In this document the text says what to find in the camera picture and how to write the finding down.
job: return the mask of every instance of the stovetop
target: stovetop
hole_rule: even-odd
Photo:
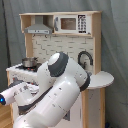
[[[35,67],[29,67],[29,68],[26,68],[24,67],[23,65],[20,65],[18,67],[16,67],[17,69],[21,69],[21,70],[25,70],[25,71],[29,71],[29,72],[37,72],[38,68],[41,66],[42,64],[41,63],[37,63],[37,66]]]

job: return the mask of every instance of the toy kitchen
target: toy kitchen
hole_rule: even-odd
[[[23,80],[33,95],[38,93],[38,68],[62,51],[89,72],[91,82],[55,128],[104,128],[105,87],[114,78],[101,71],[101,12],[25,13],[20,18],[26,57],[37,58],[37,65],[26,68],[21,63],[8,68],[8,85],[15,79]],[[20,112],[16,103],[11,109],[13,122]]]

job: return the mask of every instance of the wooden panel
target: wooden panel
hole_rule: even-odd
[[[7,79],[8,79],[8,86],[11,84],[10,83],[10,78],[9,78],[9,71],[7,71]],[[10,105],[11,108],[11,122],[13,124],[13,109],[12,109],[12,105]]]
[[[101,13],[101,11],[81,11],[81,12],[50,12],[50,13],[24,13],[19,15],[65,15],[65,14],[94,14],[94,13]]]
[[[12,128],[11,110],[9,106],[0,106],[0,128]]]
[[[25,34],[26,57],[33,57],[32,34]]]
[[[101,71],[101,14],[93,14],[92,17],[94,36],[94,74]]]
[[[22,33],[24,33],[24,29],[31,26],[31,16],[21,15],[20,19],[21,19],[21,30]]]
[[[88,126],[88,90],[82,92],[82,113],[83,113],[83,128],[89,128]]]
[[[100,89],[100,126],[105,128],[105,88]]]

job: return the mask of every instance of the silver pot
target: silver pot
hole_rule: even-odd
[[[36,57],[27,57],[22,59],[22,64],[24,67],[35,67],[37,65]]]

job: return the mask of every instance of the wall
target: wall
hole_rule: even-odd
[[[7,88],[7,74],[8,67],[7,45],[6,45],[6,30],[4,20],[4,10],[2,1],[0,1],[0,92]]]

